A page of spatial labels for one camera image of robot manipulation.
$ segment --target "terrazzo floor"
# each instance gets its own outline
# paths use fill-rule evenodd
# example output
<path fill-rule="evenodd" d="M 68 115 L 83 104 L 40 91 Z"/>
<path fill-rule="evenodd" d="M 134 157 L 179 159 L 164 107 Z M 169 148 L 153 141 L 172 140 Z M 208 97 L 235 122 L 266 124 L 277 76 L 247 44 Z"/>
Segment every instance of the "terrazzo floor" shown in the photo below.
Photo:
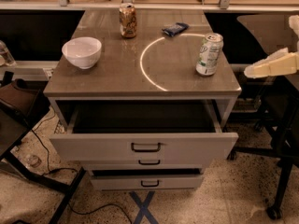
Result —
<path fill-rule="evenodd" d="M 61 160 L 50 143 L 49 137 L 57 123 L 58 119 L 51 110 L 35 126 L 36 134 L 49 150 L 49 168 L 78 170 L 79 163 Z M 240 146 L 267 146 L 270 141 L 268 134 L 254 131 L 253 125 L 254 122 L 232 122 L 227 129 L 238 132 Z M 29 168 L 38 174 L 48 171 L 47 151 L 32 133 L 28 133 L 12 152 L 24 164 L 28 154 L 36 154 L 41 164 Z M 206 169 L 199 189 L 101 192 L 93 189 L 88 174 L 85 174 L 58 223 L 297 224 L 299 172 L 295 167 L 282 205 L 283 218 L 273 221 L 264 211 L 274 201 L 279 173 L 276 159 L 238 154 L 235 161 L 214 160 Z M 71 170 L 62 170 L 48 176 L 70 183 L 74 175 Z M 63 198 L 57 191 L 2 171 L 0 190 L 1 224 L 21 223 L 18 220 L 32 224 L 49 223 Z"/>

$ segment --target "cable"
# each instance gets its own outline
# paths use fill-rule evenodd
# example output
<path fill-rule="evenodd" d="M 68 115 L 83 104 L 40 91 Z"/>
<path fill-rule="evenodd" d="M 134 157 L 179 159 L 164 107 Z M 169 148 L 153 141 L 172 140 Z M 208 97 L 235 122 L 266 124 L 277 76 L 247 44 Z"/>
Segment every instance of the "cable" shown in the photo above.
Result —
<path fill-rule="evenodd" d="M 34 129 L 34 131 L 36 131 L 43 122 L 48 121 L 50 119 L 53 119 L 56 116 L 56 113 L 55 113 L 54 109 L 52 109 L 52 110 L 53 110 L 53 115 L 51 117 L 47 118 L 47 119 L 44 119 L 44 120 L 40 121 L 38 126 Z"/>
<path fill-rule="evenodd" d="M 39 136 L 35 133 L 35 131 L 34 131 L 34 130 L 31 130 L 31 132 L 36 136 L 36 138 L 38 139 L 38 141 L 39 141 L 39 143 L 41 144 L 41 146 L 47 150 L 47 169 L 48 169 L 48 171 L 49 171 L 49 173 L 50 173 L 50 168 L 49 168 L 49 155 L 50 155 L 50 152 L 49 152 L 49 150 L 47 149 L 47 147 L 45 147 L 44 143 L 41 141 L 41 139 L 40 139 Z"/>
<path fill-rule="evenodd" d="M 31 130 L 31 132 L 36 136 L 36 138 L 38 139 L 39 143 L 41 144 L 41 146 L 43 148 L 46 149 L 47 151 L 47 169 L 48 169 L 48 172 L 43 174 L 43 175 L 51 175 L 51 174 L 54 174 L 54 173 L 57 173 L 61 170 L 72 170 L 74 172 L 76 172 L 76 174 L 78 173 L 78 171 L 75 169 L 75 168 L 57 168 L 57 169 L 53 169 L 53 170 L 50 170 L 50 162 L 49 162 L 49 159 L 50 159 L 50 152 L 49 150 L 47 149 L 47 147 L 45 147 L 44 143 L 41 141 L 41 139 L 39 138 L 39 136 L 35 133 L 34 130 Z"/>
<path fill-rule="evenodd" d="M 103 208 L 105 208 L 105 207 L 108 207 L 108 206 L 116 206 L 116 207 L 120 208 L 120 210 L 124 213 L 124 215 L 125 215 L 125 216 L 127 217 L 127 219 L 129 220 L 129 222 L 132 224 L 132 220 L 129 218 L 128 214 L 122 209 L 122 207 L 120 207 L 119 205 L 114 204 L 114 203 L 108 203 L 108 204 L 102 205 L 102 206 L 100 206 L 100 207 L 95 208 L 95 209 L 92 210 L 91 212 L 87 212 L 87 213 L 80 213 L 80 212 L 78 212 L 78 211 L 75 211 L 75 210 L 73 209 L 73 207 L 72 207 L 70 204 L 68 204 L 68 206 L 69 206 L 69 208 L 71 209 L 71 211 L 72 211 L 73 213 L 76 213 L 77 215 L 89 215 L 89 214 L 92 214 L 92 213 L 94 213 L 94 212 L 96 212 L 96 211 L 99 211 L 99 210 L 101 210 L 101 209 L 103 209 Z"/>

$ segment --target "blue tape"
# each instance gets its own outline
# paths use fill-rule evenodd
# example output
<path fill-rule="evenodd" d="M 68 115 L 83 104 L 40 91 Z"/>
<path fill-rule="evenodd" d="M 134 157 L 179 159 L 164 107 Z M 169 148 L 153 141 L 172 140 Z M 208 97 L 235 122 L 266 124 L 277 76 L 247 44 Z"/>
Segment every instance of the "blue tape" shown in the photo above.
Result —
<path fill-rule="evenodd" d="M 151 201 L 154 193 L 155 193 L 154 191 L 150 191 L 147 195 L 146 200 L 144 202 L 141 202 L 140 198 L 134 191 L 130 192 L 132 199 L 135 201 L 137 206 L 140 208 L 140 210 L 137 214 L 137 217 L 134 221 L 134 224 L 141 223 L 143 216 L 145 216 L 148 219 L 150 224 L 158 224 L 158 221 L 155 219 L 155 217 L 151 214 L 151 212 L 148 209 L 148 207 L 150 205 L 150 201 Z"/>

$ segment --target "caster wheel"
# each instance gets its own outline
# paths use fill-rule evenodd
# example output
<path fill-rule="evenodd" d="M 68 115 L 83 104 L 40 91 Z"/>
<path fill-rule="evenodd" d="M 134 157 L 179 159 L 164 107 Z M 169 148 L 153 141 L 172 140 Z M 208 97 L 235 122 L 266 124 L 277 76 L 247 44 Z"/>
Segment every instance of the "caster wheel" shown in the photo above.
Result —
<path fill-rule="evenodd" d="M 278 220 L 282 218 L 281 210 L 275 206 L 270 206 L 266 210 L 268 216 L 273 220 Z"/>
<path fill-rule="evenodd" d="M 254 124 L 254 130 L 258 131 L 258 132 L 261 132 L 263 130 L 263 125 L 262 125 L 262 123 L 260 121 L 257 121 Z"/>
<path fill-rule="evenodd" d="M 227 156 L 226 160 L 228 160 L 228 161 L 235 161 L 236 160 L 236 152 L 232 150 L 230 152 L 230 154 Z"/>

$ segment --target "aluminum can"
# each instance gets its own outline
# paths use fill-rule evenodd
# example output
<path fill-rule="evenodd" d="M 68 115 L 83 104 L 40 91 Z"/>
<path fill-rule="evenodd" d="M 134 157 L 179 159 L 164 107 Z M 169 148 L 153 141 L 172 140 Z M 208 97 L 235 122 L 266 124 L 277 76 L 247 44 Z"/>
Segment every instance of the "aluminum can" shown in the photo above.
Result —
<path fill-rule="evenodd" d="M 223 48 L 223 37 L 219 34 L 206 34 L 199 51 L 196 71 L 203 76 L 211 76 L 217 70 L 217 60 Z"/>
<path fill-rule="evenodd" d="M 137 34 L 136 10 L 132 3 L 123 3 L 120 6 L 121 35 L 125 38 L 135 37 Z"/>

